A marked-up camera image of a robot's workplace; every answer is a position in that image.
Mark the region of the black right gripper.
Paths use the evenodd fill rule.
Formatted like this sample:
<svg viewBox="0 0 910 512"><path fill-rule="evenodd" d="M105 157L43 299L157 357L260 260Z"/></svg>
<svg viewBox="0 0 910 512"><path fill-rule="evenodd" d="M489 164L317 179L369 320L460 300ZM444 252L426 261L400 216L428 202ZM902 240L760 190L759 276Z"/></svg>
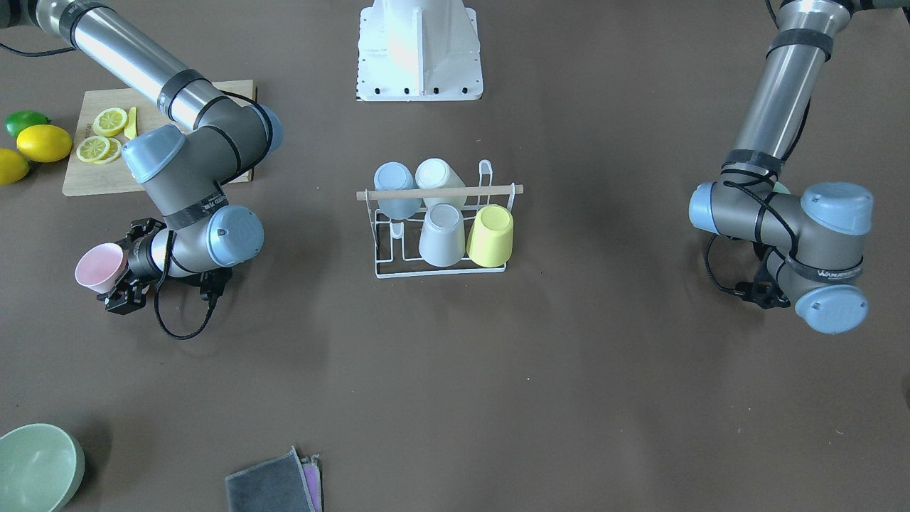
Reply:
<svg viewBox="0 0 910 512"><path fill-rule="evenodd" d="M158 282L164 274L164 264L155 263L152 247L157 236L168 242L166 224L157 218L140 218L130 223L127 231L127 267L130 281L149 284ZM123 288L117 285L105 295L105 311L126 315L146 306L149 285Z"/></svg>

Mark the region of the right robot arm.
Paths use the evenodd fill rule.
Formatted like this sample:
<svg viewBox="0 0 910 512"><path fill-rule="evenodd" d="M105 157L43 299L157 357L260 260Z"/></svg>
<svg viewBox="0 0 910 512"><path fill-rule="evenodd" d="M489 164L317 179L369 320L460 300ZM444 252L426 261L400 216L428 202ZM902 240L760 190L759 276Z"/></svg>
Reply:
<svg viewBox="0 0 910 512"><path fill-rule="evenodd" d="M2 26L25 25L91 56L168 119L124 145L128 169L162 220L131 224L119 242L126 266L98 299L128 314L145 305L147 287L171 277L214 304L231 268L264 242L259 217L230 205L223 186L279 148L277 115L256 102L241 106L101 2L4 1Z"/></svg>

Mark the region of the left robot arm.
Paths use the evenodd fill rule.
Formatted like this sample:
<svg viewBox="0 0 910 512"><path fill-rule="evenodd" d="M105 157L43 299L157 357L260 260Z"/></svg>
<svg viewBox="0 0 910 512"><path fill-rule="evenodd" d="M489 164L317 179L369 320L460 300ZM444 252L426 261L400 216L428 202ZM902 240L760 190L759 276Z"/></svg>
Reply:
<svg viewBox="0 0 910 512"><path fill-rule="evenodd" d="M793 308L822 334L845 333L867 318L869 301L856 282L873 226L873 194L844 181L792 194L781 177L835 37L856 13L877 9L907 14L908 3L783 1L769 9L776 36L737 141L719 178L698 185L688 207L693 227L712 239L751 243L759 262L751 281L719 284L719 291L764 310Z"/></svg>

